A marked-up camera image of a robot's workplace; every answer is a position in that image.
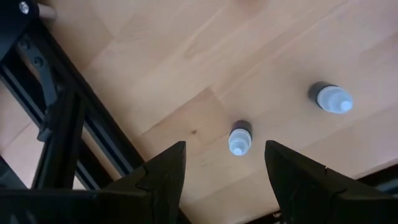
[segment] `screw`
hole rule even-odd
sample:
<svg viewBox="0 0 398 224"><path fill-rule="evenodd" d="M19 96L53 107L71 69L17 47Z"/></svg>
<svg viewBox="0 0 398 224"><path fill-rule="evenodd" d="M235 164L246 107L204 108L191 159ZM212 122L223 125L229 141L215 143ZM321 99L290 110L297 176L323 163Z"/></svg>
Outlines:
<svg viewBox="0 0 398 224"><path fill-rule="evenodd" d="M41 67L43 66L43 59L41 59L40 57L35 57L33 58L33 64L38 67Z"/></svg>
<svg viewBox="0 0 398 224"><path fill-rule="evenodd" d="M27 40L21 40L19 42L19 45L25 50L29 49L29 47L30 47L29 42Z"/></svg>
<svg viewBox="0 0 398 224"><path fill-rule="evenodd" d="M19 3L19 10L21 10L21 12L22 12L23 14L28 14L28 13L29 13L29 6L27 5L26 2L21 1L21 2Z"/></svg>

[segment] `wood grain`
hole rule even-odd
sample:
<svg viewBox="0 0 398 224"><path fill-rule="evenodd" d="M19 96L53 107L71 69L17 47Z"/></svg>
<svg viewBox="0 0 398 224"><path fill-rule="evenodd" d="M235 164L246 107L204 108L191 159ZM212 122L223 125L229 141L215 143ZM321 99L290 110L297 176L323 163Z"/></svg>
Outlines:
<svg viewBox="0 0 398 224"><path fill-rule="evenodd" d="M59 15L55 38L144 159L187 141L180 205L193 223L277 209L268 139L354 178L398 162L396 0L45 2ZM310 102L320 80L347 89L353 110L338 116ZM34 164L18 164L14 151L33 153L24 142L36 130L0 87L1 152L28 182ZM253 125L243 157L228 151L238 119Z"/></svg>

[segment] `bolt head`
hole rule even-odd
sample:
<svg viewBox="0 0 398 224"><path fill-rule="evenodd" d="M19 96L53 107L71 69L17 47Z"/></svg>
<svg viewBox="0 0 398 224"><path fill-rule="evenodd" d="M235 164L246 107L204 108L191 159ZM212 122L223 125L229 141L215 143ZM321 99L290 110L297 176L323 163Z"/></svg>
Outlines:
<svg viewBox="0 0 398 224"><path fill-rule="evenodd" d="M28 14L29 13L29 6L26 2L22 1L19 3L19 10L21 10L21 12L23 14Z"/></svg>

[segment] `white bottle cap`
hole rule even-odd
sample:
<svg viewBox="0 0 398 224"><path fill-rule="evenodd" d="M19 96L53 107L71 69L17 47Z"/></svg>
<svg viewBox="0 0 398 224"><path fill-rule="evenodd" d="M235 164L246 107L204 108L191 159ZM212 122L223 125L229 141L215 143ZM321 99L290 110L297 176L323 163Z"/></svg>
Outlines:
<svg viewBox="0 0 398 224"><path fill-rule="evenodd" d="M317 96L319 106L327 112L343 114L353 108L353 97L338 86L324 87Z"/></svg>
<svg viewBox="0 0 398 224"><path fill-rule="evenodd" d="M245 129L235 129L228 139L229 150L236 156L245 155L251 146L251 135Z"/></svg>

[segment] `small bottle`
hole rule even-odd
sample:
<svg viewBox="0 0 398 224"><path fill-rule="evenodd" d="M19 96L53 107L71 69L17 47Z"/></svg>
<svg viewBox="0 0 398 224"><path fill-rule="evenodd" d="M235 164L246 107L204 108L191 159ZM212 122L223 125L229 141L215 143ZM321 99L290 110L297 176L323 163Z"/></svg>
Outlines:
<svg viewBox="0 0 398 224"><path fill-rule="evenodd" d="M248 153L251 146L251 124L247 121L237 121L229 135L229 150L236 156Z"/></svg>
<svg viewBox="0 0 398 224"><path fill-rule="evenodd" d="M347 113L353 108L353 97L344 89L327 82L314 83L308 97L320 108L335 114Z"/></svg>

